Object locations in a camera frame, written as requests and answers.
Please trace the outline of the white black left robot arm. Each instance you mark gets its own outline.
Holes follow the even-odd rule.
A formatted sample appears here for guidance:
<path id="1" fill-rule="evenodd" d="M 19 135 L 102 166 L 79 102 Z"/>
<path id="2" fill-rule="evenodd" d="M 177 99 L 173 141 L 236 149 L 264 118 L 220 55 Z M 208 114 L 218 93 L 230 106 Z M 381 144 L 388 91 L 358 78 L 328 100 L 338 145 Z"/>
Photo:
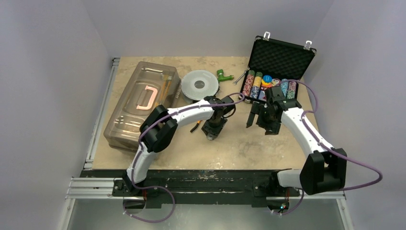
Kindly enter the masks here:
<path id="1" fill-rule="evenodd" d="M 157 153 L 166 149 L 176 130 L 182 126 L 204 121 L 202 131 L 208 140 L 216 139 L 227 119 L 236 111 L 236 102 L 231 96 L 204 99 L 179 108 L 157 106 L 140 127 L 138 150 L 130 167 L 123 176 L 124 190 L 131 196 L 142 192 L 147 171 Z"/>

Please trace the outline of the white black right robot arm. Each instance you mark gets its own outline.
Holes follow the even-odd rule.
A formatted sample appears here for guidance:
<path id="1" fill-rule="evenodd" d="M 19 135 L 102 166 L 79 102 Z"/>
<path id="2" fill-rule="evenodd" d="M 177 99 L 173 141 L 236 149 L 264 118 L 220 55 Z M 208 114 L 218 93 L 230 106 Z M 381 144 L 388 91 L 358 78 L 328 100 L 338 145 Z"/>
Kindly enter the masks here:
<path id="1" fill-rule="evenodd" d="M 284 97 L 280 86 L 265 90 L 266 102 L 252 104 L 246 127 L 253 124 L 266 135 L 277 135 L 281 125 L 293 134 L 306 156 L 300 170 L 285 169 L 272 174 L 269 189 L 280 195 L 288 187 L 303 189 L 308 195 L 342 189 L 346 180 L 346 152 L 325 142 L 304 115 L 296 99 Z"/>

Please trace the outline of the clear round disc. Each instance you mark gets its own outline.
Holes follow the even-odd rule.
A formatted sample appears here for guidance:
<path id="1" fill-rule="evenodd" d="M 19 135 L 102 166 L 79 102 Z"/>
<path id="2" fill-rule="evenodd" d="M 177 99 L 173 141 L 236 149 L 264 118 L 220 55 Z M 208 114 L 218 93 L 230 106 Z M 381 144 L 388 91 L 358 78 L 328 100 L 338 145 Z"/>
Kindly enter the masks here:
<path id="1" fill-rule="evenodd" d="M 271 84 L 272 84 L 272 86 L 278 86 L 278 85 L 280 85 L 280 82 L 281 82 L 280 79 L 274 78 L 274 79 L 272 79 Z"/>

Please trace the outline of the blue poker button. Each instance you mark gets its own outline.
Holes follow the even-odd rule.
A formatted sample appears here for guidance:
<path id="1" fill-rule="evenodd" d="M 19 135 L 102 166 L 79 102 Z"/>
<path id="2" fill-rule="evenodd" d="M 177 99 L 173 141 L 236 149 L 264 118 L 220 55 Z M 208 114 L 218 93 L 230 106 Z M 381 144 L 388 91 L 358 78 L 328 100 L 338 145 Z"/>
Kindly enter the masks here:
<path id="1" fill-rule="evenodd" d="M 262 78 L 262 83 L 269 84 L 272 82 L 272 77 L 270 75 L 264 75 Z"/>

